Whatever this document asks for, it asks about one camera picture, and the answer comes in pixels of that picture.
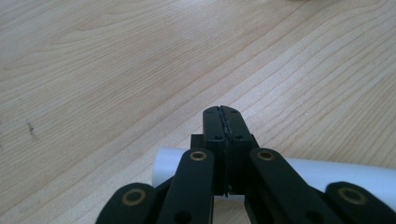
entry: white cylinder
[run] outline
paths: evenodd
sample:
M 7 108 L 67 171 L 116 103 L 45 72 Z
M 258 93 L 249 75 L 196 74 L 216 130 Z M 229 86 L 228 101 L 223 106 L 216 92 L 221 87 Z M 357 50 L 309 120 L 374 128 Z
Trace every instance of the white cylinder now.
M 154 187 L 172 177 L 187 149 L 163 147 L 158 151 L 152 173 Z M 309 161 L 286 158 L 305 182 L 320 191 L 334 182 L 358 185 L 396 211 L 396 170 L 329 161 Z

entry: light wood tabletop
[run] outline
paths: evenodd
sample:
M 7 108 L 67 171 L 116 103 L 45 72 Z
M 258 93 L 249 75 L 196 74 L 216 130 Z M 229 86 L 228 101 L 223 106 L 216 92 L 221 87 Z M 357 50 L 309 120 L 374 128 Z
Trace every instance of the light wood tabletop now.
M 396 168 L 396 1 L 3 0 L 0 64 L 0 223 L 94 223 L 212 105 L 285 157 Z

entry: wooden table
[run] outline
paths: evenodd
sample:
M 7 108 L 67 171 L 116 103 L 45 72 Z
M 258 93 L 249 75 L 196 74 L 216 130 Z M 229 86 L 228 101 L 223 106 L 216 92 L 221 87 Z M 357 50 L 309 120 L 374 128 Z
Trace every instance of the wooden table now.
M 212 105 L 285 157 L 396 168 L 395 1 L 0 5 L 0 223 L 93 223 Z

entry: rolled white paper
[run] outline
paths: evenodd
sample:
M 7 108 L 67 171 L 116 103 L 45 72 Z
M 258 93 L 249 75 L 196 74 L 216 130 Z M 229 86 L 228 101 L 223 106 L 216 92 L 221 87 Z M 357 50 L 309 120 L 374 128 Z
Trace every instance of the rolled white paper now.
M 155 159 L 152 184 L 161 185 L 172 177 L 187 149 L 160 148 Z M 320 191 L 334 182 L 345 181 L 358 185 L 396 211 L 396 170 L 330 161 L 309 161 L 286 158 L 305 182 Z

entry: white tube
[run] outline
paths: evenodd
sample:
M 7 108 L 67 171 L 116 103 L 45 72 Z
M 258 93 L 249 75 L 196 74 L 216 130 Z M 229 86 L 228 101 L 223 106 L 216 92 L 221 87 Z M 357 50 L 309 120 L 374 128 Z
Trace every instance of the white tube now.
M 186 150 L 163 147 L 158 151 L 152 173 L 154 187 L 175 174 L 181 156 Z M 396 211 L 396 170 L 340 162 L 286 160 L 303 180 L 315 189 L 324 192 L 327 185 L 345 181 L 367 189 Z

